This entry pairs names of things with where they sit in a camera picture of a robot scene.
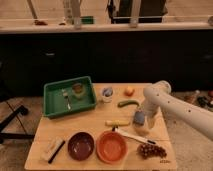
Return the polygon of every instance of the green plastic basket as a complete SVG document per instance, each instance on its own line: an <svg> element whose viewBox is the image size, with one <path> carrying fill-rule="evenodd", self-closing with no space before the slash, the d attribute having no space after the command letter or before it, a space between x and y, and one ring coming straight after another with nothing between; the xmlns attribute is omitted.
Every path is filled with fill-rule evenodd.
<svg viewBox="0 0 213 171"><path fill-rule="evenodd" d="M85 94L80 100L75 97L72 91L72 85L76 83L83 84L85 88ZM68 93L71 109L67 107L67 99L63 96L62 90L66 90ZM43 115L48 118L57 118L94 109L96 104L95 91L89 76L52 82L44 85Z"/></svg>

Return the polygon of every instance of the green vegetable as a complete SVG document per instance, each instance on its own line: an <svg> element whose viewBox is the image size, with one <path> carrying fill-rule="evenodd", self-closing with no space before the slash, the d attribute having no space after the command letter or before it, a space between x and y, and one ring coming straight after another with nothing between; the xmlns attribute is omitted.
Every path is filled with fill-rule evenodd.
<svg viewBox="0 0 213 171"><path fill-rule="evenodd" d="M132 104L139 106L139 102L136 100L124 100L118 103L118 107L124 107L124 106L132 105Z"/></svg>

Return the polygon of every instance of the grapes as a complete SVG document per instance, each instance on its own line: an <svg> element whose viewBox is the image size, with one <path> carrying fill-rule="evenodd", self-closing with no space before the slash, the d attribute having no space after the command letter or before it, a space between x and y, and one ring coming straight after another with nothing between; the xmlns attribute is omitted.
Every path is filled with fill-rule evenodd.
<svg viewBox="0 0 213 171"><path fill-rule="evenodd" d="M167 156L166 150L163 147L146 143L142 143L139 145L138 152L144 159L154 156L159 156L161 158Z"/></svg>

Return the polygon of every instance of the wooden table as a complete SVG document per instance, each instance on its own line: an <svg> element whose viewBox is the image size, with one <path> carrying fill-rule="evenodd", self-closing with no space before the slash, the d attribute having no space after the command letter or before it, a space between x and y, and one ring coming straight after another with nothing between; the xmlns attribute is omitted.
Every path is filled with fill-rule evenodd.
<svg viewBox="0 0 213 171"><path fill-rule="evenodd" d="M31 146L25 169L27 170L160 170L160 169L177 169L175 155L167 133L162 113L159 109L156 117L155 126L144 135L142 127L132 124L134 111L136 106L129 105L118 108L117 103L122 100L135 99L139 102L144 100L143 88L148 84L93 84L98 100L98 104L94 110L81 112L78 114L67 115L57 119L49 119L42 117L39 123L35 139ZM105 86L112 86L114 95L111 103L102 103L100 101L99 92ZM135 88L132 97L124 95L124 89L130 85ZM125 138L128 146L128 152L124 159L116 164L105 164L99 160L94 150L92 155L85 161L73 160L67 150L68 140L77 132L84 131L90 133L96 140L98 136L111 127L105 126L106 120L129 120L129 126L122 127L123 130L132 134L143 134L143 136L157 141L159 146L166 149L167 157L152 157L143 159L137 153L139 142ZM41 159L41 154L48 143L54 137L59 136L66 140L65 145L59 151L52 164Z"/></svg>

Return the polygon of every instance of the red bowl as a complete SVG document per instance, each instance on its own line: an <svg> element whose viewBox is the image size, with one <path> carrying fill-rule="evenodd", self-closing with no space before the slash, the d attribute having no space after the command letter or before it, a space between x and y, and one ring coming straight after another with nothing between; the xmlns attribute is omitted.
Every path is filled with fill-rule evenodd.
<svg viewBox="0 0 213 171"><path fill-rule="evenodd" d="M108 164L121 160L127 152L124 138L113 131L105 131L96 142L96 150L99 158Z"/></svg>

